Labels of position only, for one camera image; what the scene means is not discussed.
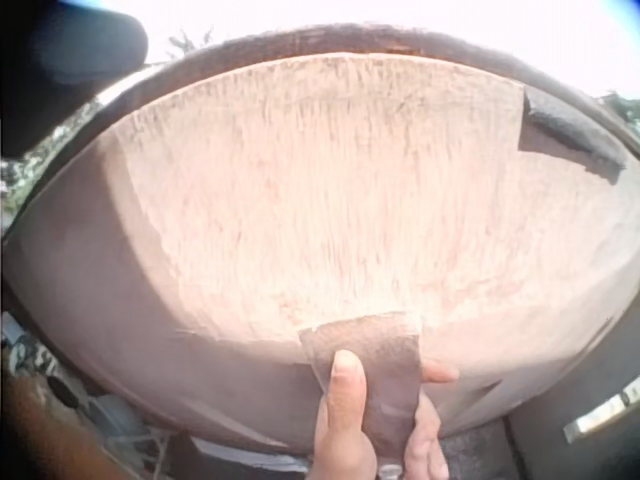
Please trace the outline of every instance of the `hand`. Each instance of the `hand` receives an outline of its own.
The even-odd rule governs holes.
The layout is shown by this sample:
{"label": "hand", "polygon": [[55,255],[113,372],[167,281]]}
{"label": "hand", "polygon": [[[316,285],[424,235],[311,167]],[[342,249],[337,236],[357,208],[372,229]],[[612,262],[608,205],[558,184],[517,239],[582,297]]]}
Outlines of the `hand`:
{"label": "hand", "polygon": [[[424,382],[447,383],[458,376],[456,369],[436,362],[423,368]],[[366,397],[367,383],[360,359],[347,350],[337,352],[329,389],[318,409],[310,479],[373,480],[376,477],[376,454],[362,432]],[[404,478],[448,479],[449,469],[438,441],[440,417],[422,392],[415,421],[404,455]]]}

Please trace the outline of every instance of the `finger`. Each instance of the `finger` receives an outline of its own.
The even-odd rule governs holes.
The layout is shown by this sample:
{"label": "finger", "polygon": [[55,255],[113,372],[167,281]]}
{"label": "finger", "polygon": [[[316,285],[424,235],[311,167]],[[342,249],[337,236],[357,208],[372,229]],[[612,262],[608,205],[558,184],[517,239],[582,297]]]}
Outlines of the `finger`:
{"label": "finger", "polygon": [[418,408],[415,415],[416,426],[415,430],[422,432],[425,438],[429,441],[435,441],[438,439],[438,433],[440,432],[440,415],[433,406],[433,403],[429,397],[421,390],[418,397]]}
{"label": "finger", "polygon": [[316,418],[316,432],[313,438],[314,450],[318,450],[318,446],[322,439],[327,435],[329,430],[329,420],[327,414],[327,399],[323,396],[318,406],[318,417]]}
{"label": "finger", "polygon": [[409,436],[407,448],[404,452],[404,479],[430,480],[429,451],[431,439],[424,431],[414,429]]}
{"label": "finger", "polygon": [[348,350],[340,350],[333,359],[327,417],[329,430],[361,430],[367,400],[367,382],[360,359]]}
{"label": "finger", "polygon": [[429,475],[431,480],[449,480],[449,467],[438,441],[433,442],[429,450]]}
{"label": "finger", "polygon": [[422,365],[422,381],[425,383],[450,383],[460,378],[460,370],[437,360],[425,360]]}
{"label": "finger", "polygon": [[418,397],[415,415],[416,426],[409,436],[404,454],[405,478],[407,480],[430,480],[429,452],[438,441],[440,417],[433,403],[423,392]]}

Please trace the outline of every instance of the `unsanded wood surface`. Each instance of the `unsanded wood surface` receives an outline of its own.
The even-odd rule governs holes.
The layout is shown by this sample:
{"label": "unsanded wood surface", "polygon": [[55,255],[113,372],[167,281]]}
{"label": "unsanded wood surface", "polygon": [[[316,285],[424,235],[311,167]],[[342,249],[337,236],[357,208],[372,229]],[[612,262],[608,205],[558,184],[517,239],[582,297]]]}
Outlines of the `unsanded wood surface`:
{"label": "unsanded wood surface", "polygon": [[322,390],[299,330],[418,313],[422,359],[462,370],[429,390],[458,431],[553,384],[638,291],[638,162],[605,178],[523,104],[521,84],[438,60],[235,70],[89,144],[13,228],[4,275],[107,388],[272,451],[311,449]]}

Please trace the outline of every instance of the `foliage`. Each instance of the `foliage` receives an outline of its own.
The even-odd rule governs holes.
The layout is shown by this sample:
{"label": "foliage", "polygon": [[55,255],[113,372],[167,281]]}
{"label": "foliage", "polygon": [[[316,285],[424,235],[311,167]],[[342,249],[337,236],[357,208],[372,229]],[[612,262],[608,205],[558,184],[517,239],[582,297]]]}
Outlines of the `foliage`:
{"label": "foliage", "polygon": [[175,52],[167,52],[167,55],[172,60],[176,60],[178,58],[184,57],[190,52],[194,52],[199,50],[207,45],[210,45],[213,42],[213,28],[207,30],[207,32],[202,36],[202,39],[196,44],[193,40],[191,40],[184,30],[180,30],[179,37],[169,37],[169,43],[178,50],[178,53]]}
{"label": "foliage", "polygon": [[601,97],[599,102],[640,134],[640,99],[628,99],[610,92]]}
{"label": "foliage", "polygon": [[14,216],[18,212],[49,162],[100,106],[95,100],[86,103],[22,158],[2,159],[0,188],[3,215]]}

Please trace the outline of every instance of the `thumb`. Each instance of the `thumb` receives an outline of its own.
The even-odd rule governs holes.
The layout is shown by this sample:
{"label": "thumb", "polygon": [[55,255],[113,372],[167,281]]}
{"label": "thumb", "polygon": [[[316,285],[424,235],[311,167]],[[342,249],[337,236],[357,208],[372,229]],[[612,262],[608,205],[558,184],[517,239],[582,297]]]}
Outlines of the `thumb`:
{"label": "thumb", "polygon": [[367,381],[360,359],[348,350],[333,358],[327,392],[328,430],[331,433],[362,430],[367,401]]}

